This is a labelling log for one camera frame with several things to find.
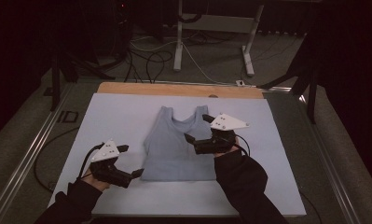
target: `white board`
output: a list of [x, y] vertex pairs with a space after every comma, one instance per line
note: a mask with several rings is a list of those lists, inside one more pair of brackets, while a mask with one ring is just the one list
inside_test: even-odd
[[[282, 141], [265, 99], [221, 99], [183, 96], [151, 96], [95, 93], [78, 131], [57, 187], [67, 191], [74, 182], [87, 152], [113, 139], [118, 146], [129, 145], [116, 167], [130, 173], [143, 167], [143, 142], [160, 108], [173, 108], [173, 116], [183, 120], [196, 106], [207, 105], [213, 117], [220, 112], [250, 124], [236, 130], [251, 148], [251, 156], [266, 170], [269, 181], [266, 195], [284, 216], [306, 215], [296, 181]], [[242, 147], [246, 145], [240, 139]], [[127, 189], [112, 186], [96, 204], [93, 214], [127, 216], [232, 216], [238, 213], [227, 201], [216, 181], [147, 182], [132, 180]]]

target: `cable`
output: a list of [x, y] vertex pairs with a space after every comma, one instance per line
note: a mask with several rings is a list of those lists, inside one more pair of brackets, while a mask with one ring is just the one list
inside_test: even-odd
[[243, 147], [241, 147], [240, 145], [238, 145], [238, 144], [236, 144], [236, 143], [232, 143], [232, 142], [230, 142], [229, 140], [227, 140], [226, 138], [223, 138], [223, 137], [220, 137], [220, 136], [216, 136], [218, 139], [220, 139], [220, 140], [223, 140], [223, 141], [225, 141], [225, 142], [227, 142], [227, 143], [230, 143], [233, 147], [237, 147], [238, 149], [240, 149], [243, 153], [244, 153], [244, 155], [246, 155], [246, 156], [248, 156], [248, 157], [250, 157], [250, 154], [248, 154], [247, 153], [247, 151], [243, 148]]
[[127, 72], [127, 75], [124, 78], [124, 82], [127, 82], [128, 77], [130, 76], [130, 73], [131, 73], [131, 69], [133, 67], [133, 64], [132, 64], [133, 58], [132, 58], [131, 52], [129, 50], [127, 50], [127, 55], [130, 55], [130, 67], [128, 68], [128, 72]]
[[90, 154], [92, 154], [92, 152], [94, 150], [101, 148], [103, 145], [104, 145], [104, 143], [101, 143], [100, 145], [95, 146], [92, 149], [90, 149], [90, 151], [87, 153], [86, 157], [84, 158], [84, 161], [83, 161], [83, 164], [81, 165], [80, 173], [78, 174], [78, 178], [77, 179], [82, 179], [82, 178], [85, 177], [85, 176], [82, 177], [82, 175], [84, 174], [84, 167], [87, 164], [87, 161], [88, 161], [88, 158], [90, 157]]
[[281, 52], [272, 54], [268, 58], [256, 59], [256, 60], [252, 60], [252, 61], [255, 62], [255, 61], [261, 61], [261, 60], [267, 60], [267, 59], [273, 58], [275, 56], [278, 56], [280, 54], [283, 54], [287, 49], [289, 49], [290, 47], [292, 47], [294, 45], [294, 43], [296, 43], [296, 39], [297, 39], [297, 37], [294, 38], [293, 42], [290, 45], [288, 45], [287, 47], [285, 47], [284, 49], [282, 49]]
[[243, 140], [243, 142], [246, 144], [247, 146], [247, 150], [249, 151], [249, 156], [250, 156], [250, 147], [249, 147], [249, 144], [247, 143], [247, 141], [240, 135], [238, 134], [235, 134], [235, 136], [239, 137], [241, 140]]
[[155, 51], [155, 50], [157, 50], [157, 49], [162, 49], [163, 47], [165, 47], [165, 46], [167, 46], [167, 45], [170, 45], [170, 44], [174, 44], [174, 43], [177, 43], [177, 41], [171, 41], [171, 42], [169, 42], [169, 43], [163, 44], [163, 45], [161, 45], [161, 46], [159, 46], [159, 47], [157, 47], [157, 48], [154, 48], [154, 49], [140, 49], [140, 48], [138, 48], [136, 45], [134, 45], [132, 42], [131, 42], [131, 45], [132, 45], [134, 48], [136, 48], [136, 49], [138, 49], [138, 50], [141, 50], [141, 51]]
[[[167, 51], [167, 50], [161, 50], [161, 51], [156, 51], [156, 52], [149, 52], [149, 51], [142, 51], [142, 50], [139, 50], [139, 51], [144, 52], [144, 53], [150, 53], [150, 55], [149, 55], [148, 57], [145, 57], [144, 55], [141, 55], [141, 54], [135, 52], [135, 51], [137, 51], [137, 50], [138, 50], [138, 49], [131, 49], [131, 50], [130, 50], [130, 53], [131, 53], [131, 54], [134, 54], [134, 55], [136, 55], [136, 56], [138, 56], [138, 57], [140, 57], [140, 58], [146, 60], [146, 64], [145, 64], [145, 71], [146, 71], [146, 74], [147, 74], [147, 76], [148, 76], [148, 79], [149, 79], [150, 83], [155, 83], [156, 80], [157, 80], [157, 78], [158, 78], [158, 76], [159, 76], [160, 74], [162, 74], [163, 69], [165, 68], [165, 63], [168, 62], [168, 61], [170, 61], [170, 60], [172, 59], [172, 54], [171, 54], [169, 51]], [[162, 53], [168, 54], [169, 57], [167, 57], [166, 59], [164, 59], [164, 58], [161, 56]], [[157, 60], [157, 61], [156, 61], [156, 60], [153, 60], [152, 58], [153, 58], [154, 56], [158, 56], [158, 57], [160, 57], [160, 60]], [[160, 70], [159, 70], [158, 73], [154, 76], [154, 78], [152, 78], [152, 76], [150, 75], [150, 70], [149, 70], [149, 67], [148, 67], [148, 65], [150, 65], [150, 63], [161, 63]]]
[[55, 141], [56, 139], [58, 139], [58, 138], [60, 138], [60, 137], [62, 137], [62, 136], [64, 136], [64, 135], [66, 135], [66, 134], [68, 134], [68, 133], [71, 133], [71, 132], [73, 132], [73, 131], [75, 131], [75, 130], [78, 130], [79, 128], [80, 128], [80, 127], [76, 127], [76, 128], [74, 128], [74, 129], [71, 129], [71, 130], [69, 130], [69, 131], [67, 131], [67, 132], [64, 132], [64, 133], [61, 133], [61, 134], [55, 136], [54, 138], [52, 138], [51, 140], [49, 140], [48, 142], [46, 142], [46, 144], [43, 145], [43, 146], [41, 147], [40, 151], [37, 153], [36, 159], [34, 160], [34, 178], [37, 180], [37, 183], [38, 183], [41, 187], [43, 187], [43, 189], [46, 189], [47, 191], [49, 191], [49, 192], [51, 192], [51, 193], [54, 191], [51, 187], [47, 187], [45, 184], [43, 184], [43, 182], [40, 180], [40, 178], [39, 178], [38, 175], [37, 175], [37, 162], [38, 162], [38, 159], [40, 158], [40, 155], [42, 154], [42, 152], [44, 151], [44, 149], [45, 149], [49, 144], [51, 144], [53, 141]]
[[313, 208], [314, 212], [316, 213], [317, 215], [317, 218], [319, 218], [319, 223], [320, 224], [323, 224], [323, 221], [322, 221], [322, 218], [320, 217], [320, 214], [319, 212], [317, 211], [317, 208], [314, 206], [314, 204], [310, 201], [310, 199], [301, 191], [301, 190], [298, 190], [299, 193], [308, 201], [308, 203], [311, 205], [311, 207]]
[[192, 57], [191, 53], [188, 51], [188, 48], [186, 47], [185, 44], [183, 44], [183, 47], [185, 47], [185, 50], [186, 50], [186, 52], [188, 53], [189, 57], [191, 58], [192, 62], [194, 62], [194, 64], [199, 68], [199, 70], [202, 72], [202, 74], [203, 74], [207, 79], [209, 79], [210, 81], [212, 81], [213, 83], [216, 83], [216, 84], [236, 86], [235, 84], [232, 84], [232, 83], [218, 82], [218, 81], [214, 81], [213, 79], [209, 78], [209, 77], [208, 77], [208, 76], [203, 72], [203, 70], [200, 68], [200, 66], [197, 64], [197, 62], [195, 62], [194, 58]]
[[259, 57], [261, 57], [262, 55], [264, 55], [265, 53], [267, 53], [276, 43], [279, 42], [279, 39], [281, 38], [281, 36], [279, 35], [278, 38], [276, 38], [275, 42], [273, 42], [269, 48], [267, 48], [266, 50], [264, 50], [262, 53], [258, 54], [257, 56], [255, 56], [252, 61], [258, 59]]

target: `gray floor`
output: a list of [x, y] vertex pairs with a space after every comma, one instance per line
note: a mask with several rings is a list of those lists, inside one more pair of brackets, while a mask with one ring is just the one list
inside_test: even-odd
[[[241, 57], [241, 45], [247, 41], [247, 35], [232, 35], [222, 33], [210, 33], [211, 35], [231, 40], [220, 44], [194, 45], [184, 40], [187, 49], [195, 63], [183, 52], [182, 70], [172, 70], [173, 59], [164, 64], [158, 81], [167, 82], [190, 82], [190, 83], [229, 83], [243, 79], [252, 85], [263, 84], [283, 75], [290, 62], [294, 58], [297, 49], [302, 43], [302, 38], [289, 35], [258, 35], [252, 47], [252, 59], [254, 59], [255, 76], [247, 77], [244, 74]], [[166, 38], [165, 43], [171, 43], [174, 38]], [[156, 49], [162, 45], [154, 38], [143, 38], [132, 41], [132, 49]], [[168, 44], [160, 50], [174, 53], [175, 45]], [[147, 53], [138, 52], [148, 57]], [[146, 82], [146, 60], [133, 56], [133, 63], [139, 76]], [[127, 63], [108, 71], [107, 74], [116, 77], [116, 81], [122, 81], [128, 69]], [[161, 68], [161, 63], [148, 65], [151, 76], [154, 77]], [[66, 84], [72, 87], [66, 101], [61, 107], [63, 111], [76, 111], [80, 117], [76, 123], [56, 123], [49, 133], [47, 141], [61, 133], [72, 130], [81, 124], [83, 114], [87, 110], [91, 95], [96, 92], [102, 80], [93, 77], [84, 71], [80, 71], [82, 77], [76, 84]], [[50, 98], [43, 96], [46, 87], [50, 86], [50, 76], [47, 73], [43, 77], [43, 84], [22, 106], [14, 118], [0, 132], [0, 194], [10, 180], [14, 170], [21, 159], [34, 146], [35, 137], [39, 134], [46, 118], [52, 116], [49, 113]], [[283, 87], [291, 87], [294, 79], [281, 84]], [[346, 130], [343, 128], [335, 110], [329, 104], [323, 88], [318, 89], [316, 102], [317, 125], [310, 125], [302, 119], [304, 110], [299, 106], [297, 99], [287, 93], [265, 93], [269, 100], [272, 112], [281, 138], [286, 148], [286, 153], [292, 166], [300, 191], [308, 198], [303, 197], [307, 209], [304, 217], [289, 217], [290, 223], [351, 223], [344, 216], [338, 203], [338, 195], [332, 187], [331, 180], [322, 161], [319, 150], [326, 150], [328, 156], [334, 161], [335, 171], [340, 176], [340, 183], [350, 197], [351, 206], [357, 214], [360, 223], [372, 223], [372, 180], [365, 170]], [[310, 133], [310, 128], [318, 131], [318, 136]], [[44, 148], [39, 158], [37, 171], [46, 184], [55, 182], [61, 173], [62, 166], [70, 150], [76, 130], [60, 138], [53, 140]], [[323, 143], [316, 144], [316, 138]], [[39, 214], [47, 207], [50, 193], [42, 189], [35, 181], [32, 169], [23, 180], [23, 184], [12, 203], [6, 207], [1, 223], [32, 223]]]

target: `gray tank top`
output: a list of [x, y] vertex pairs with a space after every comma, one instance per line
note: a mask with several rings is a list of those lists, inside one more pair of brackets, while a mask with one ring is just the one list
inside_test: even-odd
[[212, 137], [210, 125], [202, 119], [208, 106], [198, 106], [194, 115], [185, 120], [173, 117], [173, 108], [163, 106], [150, 134], [145, 139], [147, 157], [142, 180], [196, 181], [215, 180], [214, 156], [197, 155], [184, 136], [196, 140]]

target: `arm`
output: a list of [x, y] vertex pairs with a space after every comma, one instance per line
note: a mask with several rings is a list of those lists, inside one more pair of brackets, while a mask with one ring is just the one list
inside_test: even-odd
[[78, 224], [91, 218], [91, 211], [109, 184], [95, 179], [90, 170], [81, 180], [68, 190], [68, 194], [59, 192], [52, 204], [35, 222], [40, 223], [64, 223]]
[[217, 182], [246, 223], [287, 223], [264, 194], [268, 176], [258, 162], [233, 148], [215, 155], [214, 168]]

